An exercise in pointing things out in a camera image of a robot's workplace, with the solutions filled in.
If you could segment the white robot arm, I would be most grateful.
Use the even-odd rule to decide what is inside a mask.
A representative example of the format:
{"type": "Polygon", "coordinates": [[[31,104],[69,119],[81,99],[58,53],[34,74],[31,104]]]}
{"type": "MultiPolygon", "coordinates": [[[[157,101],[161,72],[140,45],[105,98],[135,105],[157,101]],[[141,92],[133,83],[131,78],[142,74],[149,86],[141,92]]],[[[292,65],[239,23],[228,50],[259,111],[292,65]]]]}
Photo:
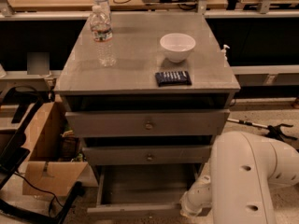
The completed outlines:
{"type": "Polygon", "coordinates": [[[228,132],[212,146],[209,171],[181,197],[183,216],[210,207],[214,224],[277,224],[269,187],[299,182],[299,153],[276,139],[228,132]]]}

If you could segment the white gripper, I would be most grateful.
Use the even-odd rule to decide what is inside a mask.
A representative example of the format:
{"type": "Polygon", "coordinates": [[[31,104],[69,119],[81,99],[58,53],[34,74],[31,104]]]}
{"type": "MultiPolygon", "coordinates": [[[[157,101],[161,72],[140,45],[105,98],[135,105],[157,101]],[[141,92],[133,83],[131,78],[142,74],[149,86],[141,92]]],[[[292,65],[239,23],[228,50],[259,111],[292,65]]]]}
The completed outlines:
{"type": "Polygon", "coordinates": [[[206,216],[212,207],[210,176],[198,177],[180,198],[180,205],[180,214],[184,217],[206,216]]]}

